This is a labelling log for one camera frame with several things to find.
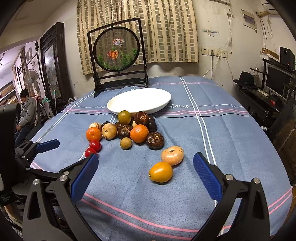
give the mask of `orange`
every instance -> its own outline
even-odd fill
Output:
[[[136,125],[130,132],[130,137],[135,143],[142,143],[146,140],[149,131],[144,125]]]
[[[165,183],[170,180],[173,176],[172,166],[165,162],[161,161],[156,163],[149,171],[150,180],[158,183]]]
[[[102,137],[102,133],[96,127],[91,127],[86,131],[86,138],[89,142],[93,140],[99,141],[101,137]]]

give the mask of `white plate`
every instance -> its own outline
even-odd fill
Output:
[[[108,101],[107,108],[116,115],[123,110],[127,110],[131,114],[138,111],[152,114],[164,108],[171,98],[171,94],[165,90],[155,88],[136,89],[113,97]]]

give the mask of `goldfish embroidery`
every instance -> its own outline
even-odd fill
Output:
[[[118,57],[118,50],[110,50],[108,53],[107,53],[107,56],[109,56],[111,59],[116,59]]]
[[[115,39],[115,40],[113,40],[113,45],[122,46],[124,42],[125,42],[124,39]]]

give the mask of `cherry tomato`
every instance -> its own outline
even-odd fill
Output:
[[[96,151],[92,147],[89,147],[85,150],[84,155],[85,155],[85,157],[89,157],[89,155],[92,153],[96,154]]]
[[[89,147],[92,147],[96,152],[99,152],[102,148],[102,145],[99,141],[93,140],[93,141],[90,141]]]

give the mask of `blue gripper pad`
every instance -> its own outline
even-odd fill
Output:
[[[54,139],[51,141],[40,143],[36,146],[36,153],[43,153],[59,147],[59,140]]]
[[[76,203],[81,200],[96,170],[99,167],[97,155],[92,155],[87,164],[84,165],[77,178],[71,185],[71,200]]]
[[[217,200],[219,202],[223,196],[222,186],[210,169],[210,164],[207,162],[207,160],[203,159],[198,153],[196,153],[193,157],[193,166],[202,180],[202,183],[204,184],[211,199]]]

